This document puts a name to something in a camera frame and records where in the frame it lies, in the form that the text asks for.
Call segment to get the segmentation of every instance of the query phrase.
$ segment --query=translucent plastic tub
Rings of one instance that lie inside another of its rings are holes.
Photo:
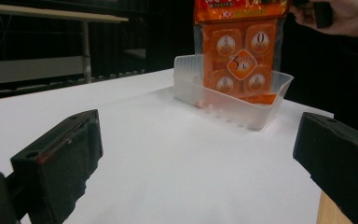
[[[293,77],[273,71],[271,91],[277,93],[272,105],[255,105],[202,86],[202,55],[175,58],[173,91],[175,98],[239,123],[260,130],[276,114]]]

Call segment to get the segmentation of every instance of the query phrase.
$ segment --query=human hand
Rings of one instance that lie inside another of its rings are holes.
[[[333,9],[333,24],[330,27],[317,28],[313,4],[328,2]],[[300,25],[328,35],[358,36],[358,0],[310,0],[301,7],[290,6],[289,12],[296,17]]]

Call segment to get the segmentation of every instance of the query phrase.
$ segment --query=white tabletop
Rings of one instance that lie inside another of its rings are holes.
[[[65,223],[315,224],[321,190],[292,153],[303,112],[332,115],[283,101],[250,131],[176,100],[172,73],[0,99],[0,172],[63,119],[98,109],[103,157]]]

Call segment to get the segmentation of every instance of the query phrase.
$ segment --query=orange package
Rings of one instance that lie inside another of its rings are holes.
[[[204,87],[250,103],[272,104],[277,24],[286,6],[286,0],[196,0]]]

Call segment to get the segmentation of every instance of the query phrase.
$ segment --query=finger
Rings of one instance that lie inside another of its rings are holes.
[[[289,7],[289,12],[295,14],[297,12],[297,8],[293,5]]]

